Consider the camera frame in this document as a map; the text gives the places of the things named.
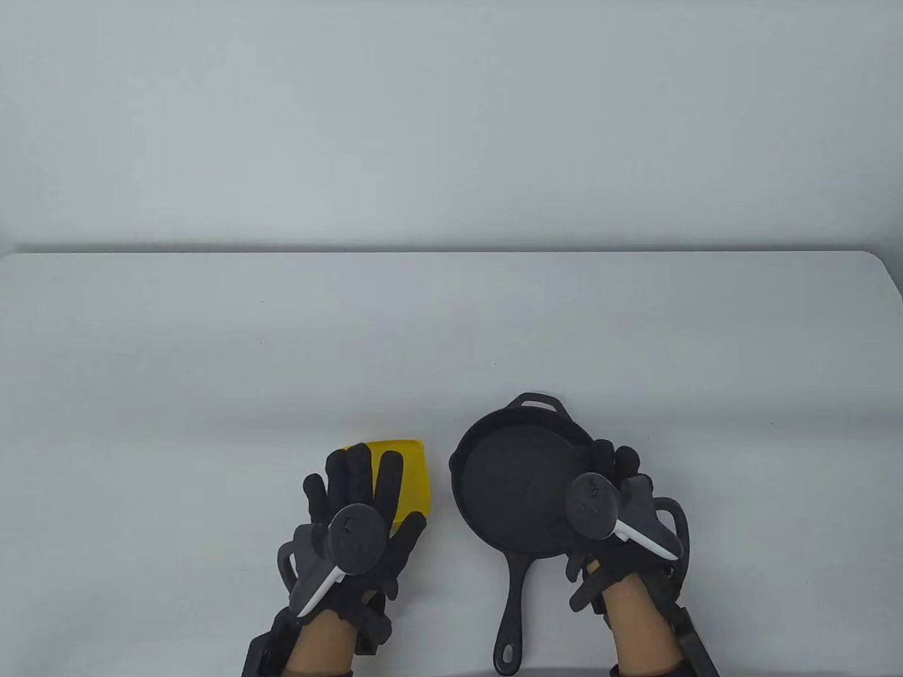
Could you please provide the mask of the person's left hand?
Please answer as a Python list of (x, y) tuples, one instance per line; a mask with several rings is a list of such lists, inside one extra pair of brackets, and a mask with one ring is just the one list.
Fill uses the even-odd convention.
[(296, 574), (284, 578), (296, 618), (309, 625), (332, 612), (375, 644), (386, 641), (386, 603), (427, 525), (420, 511), (396, 523), (403, 479), (402, 454), (390, 449), (374, 463), (365, 443), (333, 451), (325, 474), (306, 477), (310, 521), (296, 529)]

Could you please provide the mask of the person's right hand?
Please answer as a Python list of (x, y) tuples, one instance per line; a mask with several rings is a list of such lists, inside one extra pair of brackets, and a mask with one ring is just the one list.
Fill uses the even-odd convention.
[[(615, 447), (609, 439), (591, 442), (590, 471), (606, 477), (616, 488), (632, 477), (640, 477), (648, 486), (652, 484), (651, 478), (641, 472), (641, 460), (635, 449)], [(676, 561), (668, 561), (640, 544), (624, 542), (615, 536), (602, 541), (578, 536), (566, 554), (566, 577), (571, 583), (580, 583), (571, 594), (571, 610), (579, 612), (590, 606), (594, 614), (606, 616), (603, 591), (638, 574), (642, 583), (652, 585), (655, 608), (664, 611), (667, 617), (671, 615), (670, 607), (677, 603), (689, 570), (689, 523), (677, 501), (662, 499), (657, 502), (674, 516), (683, 555)]]

